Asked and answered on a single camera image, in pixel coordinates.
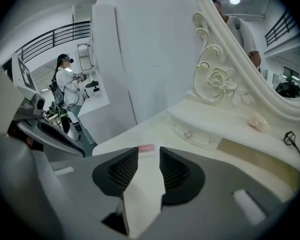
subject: black railing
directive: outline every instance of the black railing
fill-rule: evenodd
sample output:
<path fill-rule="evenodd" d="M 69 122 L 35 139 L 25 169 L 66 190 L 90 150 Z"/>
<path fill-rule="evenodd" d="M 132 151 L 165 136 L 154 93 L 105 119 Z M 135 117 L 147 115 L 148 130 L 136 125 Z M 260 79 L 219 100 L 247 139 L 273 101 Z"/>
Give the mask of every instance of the black railing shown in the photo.
<path fill-rule="evenodd" d="M 286 9 L 277 23 L 265 35 L 266 46 L 268 47 L 273 42 L 277 41 L 285 33 L 289 33 L 292 28 L 297 25 L 296 21 Z"/>
<path fill-rule="evenodd" d="M 26 63 L 53 47 L 89 36 L 90 21 L 73 23 L 39 35 L 18 49 L 16 53 Z"/>

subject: ceiling light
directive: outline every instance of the ceiling light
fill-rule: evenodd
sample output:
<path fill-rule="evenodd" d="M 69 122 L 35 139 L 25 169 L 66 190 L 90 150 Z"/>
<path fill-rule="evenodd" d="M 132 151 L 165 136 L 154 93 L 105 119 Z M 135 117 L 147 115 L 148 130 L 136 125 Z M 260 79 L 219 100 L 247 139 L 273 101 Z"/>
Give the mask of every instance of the ceiling light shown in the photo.
<path fill-rule="evenodd" d="M 240 3 L 240 0 L 230 0 L 230 3 L 233 5 L 237 5 Z"/>

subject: white shirt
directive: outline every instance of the white shirt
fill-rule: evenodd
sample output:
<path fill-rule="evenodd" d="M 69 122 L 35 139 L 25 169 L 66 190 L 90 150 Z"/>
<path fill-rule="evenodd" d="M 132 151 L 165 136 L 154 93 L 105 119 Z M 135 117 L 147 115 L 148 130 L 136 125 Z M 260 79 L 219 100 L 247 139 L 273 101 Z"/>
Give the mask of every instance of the white shirt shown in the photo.
<path fill-rule="evenodd" d="M 66 107 L 70 104 L 78 106 L 82 106 L 84 104 L 84 97 L 78 90 L 68 71 L 59 67 L 58 72 L 55 75 L 55 79 L 61 92 L 64 92 L 64 104 Z"/>
<path fill-rule="evenodd" d="M 245 53 L 249 55 L 250 52 L 257 51 L 255 39 L 247 25 L 242 19 L 239 19 L 240 28 L 236 28 L 236 22 L 234 16 L 229 16 L 226 23 L 235 39 L 239 42 Z"/>

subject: pink label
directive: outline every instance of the pink label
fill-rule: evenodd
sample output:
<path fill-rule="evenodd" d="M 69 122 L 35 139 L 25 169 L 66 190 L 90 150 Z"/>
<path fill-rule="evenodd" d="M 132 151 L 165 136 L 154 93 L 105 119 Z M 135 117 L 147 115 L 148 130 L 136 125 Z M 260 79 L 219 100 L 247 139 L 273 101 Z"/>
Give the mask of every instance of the pink label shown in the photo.
<path fill-rule="evenodd" d="M 155 151 L 155 144 L 141 145 L 138 146 L 138 148 L 139 148 L 139 153 Z"/>

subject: white vanity table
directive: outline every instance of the white vanity table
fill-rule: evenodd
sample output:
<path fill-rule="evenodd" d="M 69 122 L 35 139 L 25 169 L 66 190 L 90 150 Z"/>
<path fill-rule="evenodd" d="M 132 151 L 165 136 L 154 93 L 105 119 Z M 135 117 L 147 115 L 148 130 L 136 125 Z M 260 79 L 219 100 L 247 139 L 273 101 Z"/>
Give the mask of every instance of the white vanity table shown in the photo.
<path fill-rule="evenodd" d="M 300 172 L 274 156 L 224 137 L 220 138 L 215 150 L 208 150 L 191 143 L 191 138 L 186 139 L 175 133 L 170 113 L 175 109 L 177 111 L 183 102 L 193 101 L 184 100 L 93 149 L 92 155 L 97 156 L 141 145 L 155 146 L 154 151 L 139 153 L 138 170 L 123 194 L 130 237 L 139 236 L 161 212 L 165 187 L 159 170 L 160 146 L 232 164 L 271 190 L 283 203 L 295 196 L 294 191 L 300 184 Z"/>

